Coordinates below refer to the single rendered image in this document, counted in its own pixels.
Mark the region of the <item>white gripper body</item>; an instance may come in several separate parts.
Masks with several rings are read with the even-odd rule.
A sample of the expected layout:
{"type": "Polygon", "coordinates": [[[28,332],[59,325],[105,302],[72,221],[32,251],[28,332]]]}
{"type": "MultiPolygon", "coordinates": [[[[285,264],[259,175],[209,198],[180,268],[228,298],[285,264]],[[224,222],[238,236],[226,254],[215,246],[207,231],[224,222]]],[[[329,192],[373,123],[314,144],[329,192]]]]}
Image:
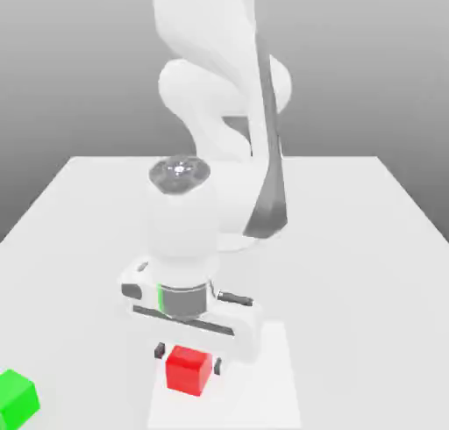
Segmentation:
{"type": "Polygon", "coordinates": [[[251,363],[259,356],[262,310],[257,305],[209,301],[162,310],[133,301],[130,314],[157,341],[251,363]]]}

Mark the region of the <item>small red cube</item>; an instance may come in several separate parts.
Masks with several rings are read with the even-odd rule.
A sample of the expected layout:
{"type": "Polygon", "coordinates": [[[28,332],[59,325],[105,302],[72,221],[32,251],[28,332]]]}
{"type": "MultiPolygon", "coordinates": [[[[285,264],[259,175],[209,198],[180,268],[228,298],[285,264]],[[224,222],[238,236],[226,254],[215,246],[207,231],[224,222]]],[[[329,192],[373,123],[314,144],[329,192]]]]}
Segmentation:
{"type": "Polygon", "coordinates": [[[212,372],[212,355],[175,345],[165,362],[167,387],[200,397],[212,372]]]}

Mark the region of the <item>small green cube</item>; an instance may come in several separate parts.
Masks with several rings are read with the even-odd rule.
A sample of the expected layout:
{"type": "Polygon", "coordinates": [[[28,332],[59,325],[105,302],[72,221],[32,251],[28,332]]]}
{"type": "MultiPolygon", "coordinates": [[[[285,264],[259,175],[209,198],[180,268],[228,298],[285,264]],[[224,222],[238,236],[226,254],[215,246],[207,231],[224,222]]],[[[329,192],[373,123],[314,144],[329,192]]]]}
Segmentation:
{"type": "Polygon", "coordinates": [[[0,430],[18,430],[39,409],[33,381],[13,369],[0,374],[0,430]]]}

